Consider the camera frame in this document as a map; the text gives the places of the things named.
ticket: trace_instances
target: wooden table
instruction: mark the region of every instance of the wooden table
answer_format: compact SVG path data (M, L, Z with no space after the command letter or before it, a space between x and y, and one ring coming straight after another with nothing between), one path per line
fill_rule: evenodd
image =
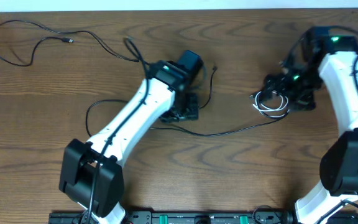
M176 60L186 49L200 54L209 71L219 67L213 98L198 121L180 124L200 133L266 122L248 96L266 74L279 72L278 62L309 27L358 29L358 9L0 13L0 22L8 19L91 30L128 56L121 40L129 35L149 62ZM0 53L18 62L14 52L28 62L35 43L48 35L33 26L2 27ZM87 140L90 104L130 99L144 75L139 64L112 57L86 34L71 37L74 44L43 43L31 67L0 60L0 223L46 223L52 211L80 209L58 190L63 149L73 138ZM206 100L207 84L198 93ZM327 91L317 91L316 101L314 111L230 136L149 131L125 166L123 204L155 210L291 208L318 182L320 159L337 139ZM91 132L121 108L95 108Z

